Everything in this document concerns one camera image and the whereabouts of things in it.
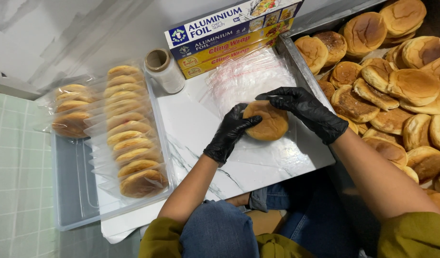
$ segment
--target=person's left hand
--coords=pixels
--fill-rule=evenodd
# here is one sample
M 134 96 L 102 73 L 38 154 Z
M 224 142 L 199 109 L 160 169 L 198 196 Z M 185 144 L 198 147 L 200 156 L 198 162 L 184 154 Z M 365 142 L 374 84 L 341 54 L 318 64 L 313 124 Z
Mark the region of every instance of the person's left hand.
M 234 149 L 234 144 L 246 129 L 257 125 L 263 119 L 261 116 L 242 118 L 241 111 L 246 107 L 246 103 L 239 103 L 225 115 L 214 138 L 204 149 L 205 155 L 217 162 L 226 163 Z

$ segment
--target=olive green top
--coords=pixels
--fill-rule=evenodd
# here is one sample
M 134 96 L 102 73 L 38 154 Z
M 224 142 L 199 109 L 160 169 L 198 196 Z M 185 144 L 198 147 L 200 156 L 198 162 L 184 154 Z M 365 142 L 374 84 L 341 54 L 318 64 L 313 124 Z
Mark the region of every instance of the olive green top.
M 183 225 L 168 218 L 151 222 L 140 243 L 139 258 L 180 258 Z M 306 249 L 278 234 L 256 236 L 262 258 L 309 258 Z M 440 258 L 440 215 L 416 212 L 383 223 L 378 258 Z

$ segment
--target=white wall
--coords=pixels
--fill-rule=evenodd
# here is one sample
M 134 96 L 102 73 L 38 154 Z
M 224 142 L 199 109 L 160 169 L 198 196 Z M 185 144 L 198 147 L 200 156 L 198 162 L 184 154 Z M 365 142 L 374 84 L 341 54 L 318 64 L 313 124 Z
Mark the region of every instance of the white wall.
M 298 15 L 339 1 L 305 0 Z M 174 24 L 237 2 L 0 0 L 0 84 L 37 93 L 56 79 L 142 57 L 167 47 L 163 32 Z

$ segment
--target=forearm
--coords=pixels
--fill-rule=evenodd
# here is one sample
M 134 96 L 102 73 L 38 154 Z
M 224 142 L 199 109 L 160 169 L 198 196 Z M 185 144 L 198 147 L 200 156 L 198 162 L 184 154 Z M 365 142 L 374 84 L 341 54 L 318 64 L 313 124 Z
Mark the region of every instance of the forearm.
M 169 196 L 158 218 L 170 218 L 186 223 L 193 211 L 203 202 L 219 164 L 206 155 L 201 155 L 188 175 Z
M 331 146 L 379 220 L 407 212 L 440 214 L 440 210 L 412 179 L 352 130 L 347 129 Z

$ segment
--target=green tiled floor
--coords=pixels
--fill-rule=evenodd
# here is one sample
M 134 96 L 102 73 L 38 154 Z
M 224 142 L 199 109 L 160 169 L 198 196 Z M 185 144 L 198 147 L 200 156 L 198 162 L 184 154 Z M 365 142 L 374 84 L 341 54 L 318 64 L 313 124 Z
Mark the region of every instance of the green tiled floor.
M 36 105 L 0 94 L 0 258 L 135 258 L 136 231 L 111 245 L 100 223 L 54 228 L 50 135 L 31 126 Z

